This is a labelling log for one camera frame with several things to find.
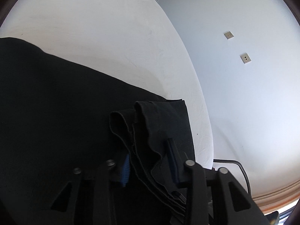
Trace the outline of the lower wall socket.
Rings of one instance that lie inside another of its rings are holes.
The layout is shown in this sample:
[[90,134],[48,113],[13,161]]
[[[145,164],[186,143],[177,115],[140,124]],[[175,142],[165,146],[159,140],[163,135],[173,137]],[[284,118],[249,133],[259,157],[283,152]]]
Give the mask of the lower wall socket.
[[240,55],[241,60],[244,64],[247,64],[248,62],[251,62],[250,56],[247,53],[244,53]]

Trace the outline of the black denim pants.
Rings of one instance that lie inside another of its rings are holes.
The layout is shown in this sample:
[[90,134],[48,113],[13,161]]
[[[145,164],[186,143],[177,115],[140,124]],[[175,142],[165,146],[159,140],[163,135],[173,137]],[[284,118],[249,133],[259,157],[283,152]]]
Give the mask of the black denim pants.
[[193,159],[183,100],[167,100],[16,38],[1,39],[1,224],[47,224],[75,168],[130,157],[125,224],[183,224],[172,139]]

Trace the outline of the upper wall socket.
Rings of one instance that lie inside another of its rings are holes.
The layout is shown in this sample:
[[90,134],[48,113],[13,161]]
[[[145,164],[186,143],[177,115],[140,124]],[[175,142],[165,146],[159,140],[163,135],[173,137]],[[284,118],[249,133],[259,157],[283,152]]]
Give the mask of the upper wall socket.
[[233,33],[232,33],[232,32],[230,32],[230,31],[226,32],[226,33],[224,34],[224,36],[225,36],[225,37],[226,37],[228,40],[230,40],[230,39],[234,38],[234,35],[233,35]]

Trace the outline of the wall socket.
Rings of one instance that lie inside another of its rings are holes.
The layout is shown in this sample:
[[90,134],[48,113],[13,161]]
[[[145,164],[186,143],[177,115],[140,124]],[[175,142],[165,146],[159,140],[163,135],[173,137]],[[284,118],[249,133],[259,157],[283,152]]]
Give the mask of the wall socket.
[[247,53],[244,53],[240,55],[241,60],[244,64],[247,64],[248,62],[251,62],[250,56]]
[[230,39],[234,38],[234,35],[233,35],[233,33],[232,33],[232,32],[230,32],[230,31],[226,32],[226,33],[224,34],[224,36],[225,36],[225,37],[226,37],[228,40],[230,40]]

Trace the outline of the white bed with sheet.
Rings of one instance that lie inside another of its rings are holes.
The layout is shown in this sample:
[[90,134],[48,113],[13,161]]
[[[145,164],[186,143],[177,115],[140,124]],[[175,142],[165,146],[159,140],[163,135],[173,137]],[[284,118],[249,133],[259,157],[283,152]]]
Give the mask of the white bed with sheet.
[[184,100],[196,161],[212,167],[213,135],[199,80],[155,0],[18,0],[1,36],[23,39],[164,98]]

